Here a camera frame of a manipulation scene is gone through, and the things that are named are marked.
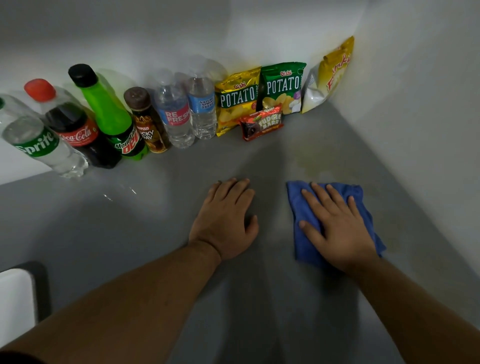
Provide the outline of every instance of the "microfiber cloth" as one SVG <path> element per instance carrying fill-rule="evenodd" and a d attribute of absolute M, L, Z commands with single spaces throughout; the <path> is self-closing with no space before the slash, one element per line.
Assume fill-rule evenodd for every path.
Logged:
<path fill-rule="evenodd" d="M 368 233 L 370 234 L 373 242 L 375 243 L 375 249 L 377 250 L 377 254 L 381 256 L 382 252 L 385 251 L 386 246 L 383 244 L 382 240 L 377 234 L 375 234 L 375 231 L 373 230 L 372 215 L 370 214 L 370 212 L 368 212 L 367 208 L 363 204 L 363 189 L 358 185 L 352 184 L 330 184 L 342 195 L 345 202 L 347 201 L 347 198 L 349 196 L 353 196 L 360 215 L 363 218 L 363 222 L 365 223 L 365 227 L 367 228 Z M 319 183 L 318 185 L 322 188 L 325 188 L 327 183 Z M 324 235 L 324 227 L 317 219 L 317 217 L 313 214 L 312 210 L 308 206 L 307 201 L 301 194 L 302 189 L 305 189 L 311 192 L 314 196 L 316 196 L 312 187 L 307 182 L 287 182 L 288 200 L 290 202 L 293 217 L 295 219 L 295 223 L 293 226 L 293 236 L 295 240 L 295 259 L 301 262 L 313 264 L 314 266 L 320 268 L 334 269 L 330 265 L 330 263 L 328 263 L 325 258 L 320 255 L 320 253 L 313 246 L 310 240 L 308 240 L 308 238 L 305 236 L 305 234 L 299 227 L 299 222 L 305 220 L 311 223 L 313 227 L 315 227 L 322 233 L 322 235 Z"/>

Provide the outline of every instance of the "person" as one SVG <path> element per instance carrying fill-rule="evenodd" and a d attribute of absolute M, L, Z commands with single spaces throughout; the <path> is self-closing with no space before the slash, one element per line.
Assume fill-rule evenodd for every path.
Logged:
<path fill-rule="evenodd" d="M 222 261 L 244 252 L 259 223 L 244 219 L 249 180 L 215 183 L 188 245 L 125 273 L 40 322 L 2 348 L 2 363 L 164 363 L 195 299 Z M 406 363 L 480 363 L 480 332 L 379 258 L 353 197 L 332 187 L 302 191 L 325 227 L 300 227 L 318 251 L 353 279 Z"/>

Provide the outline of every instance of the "person's right arm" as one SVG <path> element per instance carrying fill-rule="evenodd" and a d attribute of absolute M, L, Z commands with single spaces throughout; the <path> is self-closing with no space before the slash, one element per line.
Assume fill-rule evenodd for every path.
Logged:
<path fill-rule="evenodd" d="M 360 287 L 407 364 L 480 363 L 480 331 L 379 258 L 353 197 L 312 183 L 319 201 L 302 191 L 323 223 L 325 237 L 306 221 L 300 228 L 332 265 Z"/>

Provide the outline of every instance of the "hand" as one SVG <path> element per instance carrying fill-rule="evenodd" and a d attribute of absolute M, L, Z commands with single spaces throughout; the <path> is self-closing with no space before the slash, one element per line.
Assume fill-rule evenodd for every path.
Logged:
<path fill-rule="evenodd" d="M 354 198 L 348 198 L 347 206 L 343 197 L 331 185 L 326 187 L 330 195 L 315 183 L 312 183 L 312 189 L 321 204 L 307 190 L 302 190 L 302 195 L 324 225 L 325 238 L 306 221 L 300 221 L 299 226 L 320 254 L 346 273 L 379 259 Z"/>
<path fill-rule="evenodd" d="M 245 228 L 245 214 L 255 191 L 246 189 L 250 180 L 231 178 L 215 183 L 193 222 L 189 243 L 205 242 L 213 246 L 222 260 L 243 253 L 258 235 L 258 219 L 253 216 Z"/>

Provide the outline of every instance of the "chip bag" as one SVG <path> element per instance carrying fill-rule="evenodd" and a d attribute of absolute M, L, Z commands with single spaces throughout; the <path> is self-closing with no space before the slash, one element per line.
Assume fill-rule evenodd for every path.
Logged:
<path fill-rule="evenodd" d="M 312 70 L 305 88 L 302 114 L 323 104 L 337 87 L 350 63 L 355 38 L 348 38 L 338 49 L 327 54 L 318 70 Z"/>
<path fill-rule="evenodd" d="M 300 112 L 301 78 L 306 65 L 285 62 L 262 67 L 257 110 L 282 105 L 284 114 Z"/>
<path fill-rule="evenodd" d="M 283 126 L 282 105 L 242 116 L 238 122 L 242 128 L 243 139 L 249 142 Z"/>
<path fill-rule="evenodd" d="M 225 134 L 238 124 L 238 118 L 257 109 L 258 83 L 261 67 L 231 75 L 215 84 L 217 98 L 217 136 Z"/>

